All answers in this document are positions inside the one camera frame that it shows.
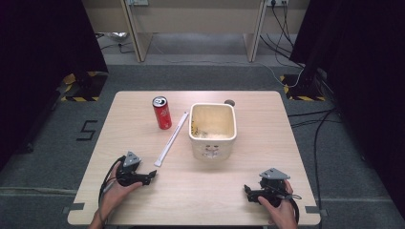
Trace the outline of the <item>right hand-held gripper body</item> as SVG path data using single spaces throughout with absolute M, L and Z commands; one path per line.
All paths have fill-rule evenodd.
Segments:
M 256 194 L 256 198 L 265 198 L 272 206 L 278 207 L 282 199 L 291 198 L 287 191 L 286 180 L 290 176 L 275 168 L 267 169 L 260 174 L 262 178 L 259 184 L 261 189 Z

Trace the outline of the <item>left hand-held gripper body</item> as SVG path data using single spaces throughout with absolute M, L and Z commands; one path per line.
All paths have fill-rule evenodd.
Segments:
M 141 159 L 131 151 L 123 157 L 116 171 L 116 179 L 121 186 L 142 182 L 142 178 L 136 173 L 140 162 Z

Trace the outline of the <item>white paper-wrapped straw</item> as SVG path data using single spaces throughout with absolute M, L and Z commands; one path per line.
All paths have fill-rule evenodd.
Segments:
M 160 167 L 166 157 L 166 155 L 168 154 L 170 148 L 172 147 L 175 139 L 177 138 L 178 134 L 180 133 L 180 130 L 183 126 L 183 124 L 185 123 L 186 119 L 189 116 L 189 112 L 184 112 L 178 125 L 176 126 L 174 133 L 170 136 L 169 140 L 167 141 L 166 145 L 164 146 L 163 150 L 160 153 L 160 156 L 158 157 L 158 159 L 155 161 L 154 165 L 157 167 Z

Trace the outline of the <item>cream square bin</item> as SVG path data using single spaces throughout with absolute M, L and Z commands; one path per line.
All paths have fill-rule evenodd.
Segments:
M 228 159 L 237 137 L 234 108 L 224 103 L 193 104 L 188 134 L 196 159 L 202 161 Z

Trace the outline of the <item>red soda can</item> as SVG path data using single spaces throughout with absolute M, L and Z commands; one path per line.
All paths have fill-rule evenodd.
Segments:
M 172 126 L 168 100 L 164 96 L 157 96 L 153 99 L 152 105 L 159 127 L 167 130 Z

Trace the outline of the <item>person's left hand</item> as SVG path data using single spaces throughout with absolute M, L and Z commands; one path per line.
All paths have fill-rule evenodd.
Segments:
M 142 186 L 141 182 L 136 182 L 129 186 L 121 186 L 116 181 L 117 168 L 120 165 L 118 162 L 114 167 L 110 175 L 110 182 L 108 183 L 108 189 L 103 193 L 101 201 L 99 203 L 96 219 L 105 221 L 109 215 L 126 199 L 126 197 L 133 191 Z

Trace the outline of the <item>person's right hand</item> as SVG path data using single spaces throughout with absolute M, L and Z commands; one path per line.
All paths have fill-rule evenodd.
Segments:
M 272 206 L 263 197 L 258 197 L 258 200 L 269 213 L 269 225 L 275 225 L 278 229 L 298 229 L 294 208 L 289 200 L 283 199 L 278 207 Z

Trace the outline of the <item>stand base with hazard tape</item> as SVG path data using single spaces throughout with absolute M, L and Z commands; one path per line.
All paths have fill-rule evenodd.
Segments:
M 285 74 L 280 77 L 284 92 L 289 100 L 325 101 L 320 83 L 317 80 L 299 82 L 298 74 Z
M 107 73 L 87 72 L 87 79 L 79 82 L 76 80 L 75 75 L 71 73 L 63 79 L 66 89 L 61 100 L 73 102 L 98 101 L 107 77 Z

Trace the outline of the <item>crumpled silver foil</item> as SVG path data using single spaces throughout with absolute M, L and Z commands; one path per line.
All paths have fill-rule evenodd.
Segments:
M 128 38 L 127 32 L 107 32 L 106 35 L 118 43 L 123 43 Z

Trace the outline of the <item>black curtain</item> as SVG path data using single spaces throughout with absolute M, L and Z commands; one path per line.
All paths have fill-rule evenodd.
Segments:
M 82 0 L 0 0 L 0 170 L 65 76 L 106 70 Z
M 405 0 L 309 0 L 293 61 L 323 69 L 405 219 Z

